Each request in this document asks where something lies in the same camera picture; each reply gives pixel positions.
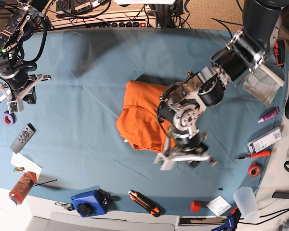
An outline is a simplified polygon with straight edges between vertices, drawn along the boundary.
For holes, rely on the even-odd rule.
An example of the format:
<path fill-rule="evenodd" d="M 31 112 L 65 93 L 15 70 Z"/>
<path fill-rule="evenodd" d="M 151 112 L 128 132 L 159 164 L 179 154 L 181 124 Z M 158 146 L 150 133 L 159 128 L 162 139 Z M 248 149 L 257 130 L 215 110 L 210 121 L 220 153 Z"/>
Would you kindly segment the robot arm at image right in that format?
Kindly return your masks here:
<path fill-rule="evenodd" d="M 203 143 L 207 135 L 196 126 L 208 107 L 223 99 L 229 83 L 261 69 L 278 85 L 284 81 L 264 63 L 278 38 L 281 12 L 289 0 L 247 0 L 242 11 L 243 27 L 232 35 L 226 47 L 211 57 L 211 65 L 198 73 L 188 72 L 183 81 L 169 85 L 160 95 L 157 122 L 170 122 L 164 147 L 154 160 L 161 170 L 171 170 L 176 162 L 216 164 Z"/>

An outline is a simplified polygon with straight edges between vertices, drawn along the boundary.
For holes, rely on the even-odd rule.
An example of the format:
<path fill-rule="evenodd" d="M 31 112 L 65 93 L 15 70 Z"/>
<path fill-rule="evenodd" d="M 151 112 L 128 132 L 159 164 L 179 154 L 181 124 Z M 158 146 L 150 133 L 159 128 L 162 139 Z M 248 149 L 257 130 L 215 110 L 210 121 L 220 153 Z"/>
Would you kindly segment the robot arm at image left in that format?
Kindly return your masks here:
<path fill-rule="evenodd" d="M 37 69 L 49 31 L 48 18 L 43 13 L 47 4 L 46 0 L 20 0 L 0 32 L 0 91 L 7 100 L 10 114 L 23 111 L 24 103 L 35 104 L 36 86 L 52 79 L 50 75 L 32 74 Z M 38 27 L 43 30 L 39 52 L 34 59 L 26 61 L 23 43 Z"/>

